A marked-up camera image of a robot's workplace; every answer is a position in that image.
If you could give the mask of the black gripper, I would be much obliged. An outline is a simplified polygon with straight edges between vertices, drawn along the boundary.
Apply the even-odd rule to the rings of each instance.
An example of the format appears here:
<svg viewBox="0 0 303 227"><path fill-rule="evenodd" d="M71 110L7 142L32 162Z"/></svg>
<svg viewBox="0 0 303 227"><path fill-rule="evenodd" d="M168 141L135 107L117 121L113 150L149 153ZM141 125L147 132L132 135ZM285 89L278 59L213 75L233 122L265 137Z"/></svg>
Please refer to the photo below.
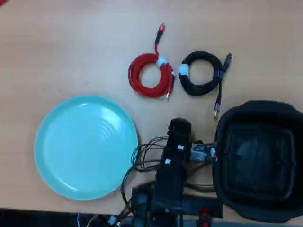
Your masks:
<svg viewBox="0 0 303 227"><path fill-rule="evenodd" d="M168 127L166 152L189 152L191 150L191 123L184 118L173 118Z"/></svg>

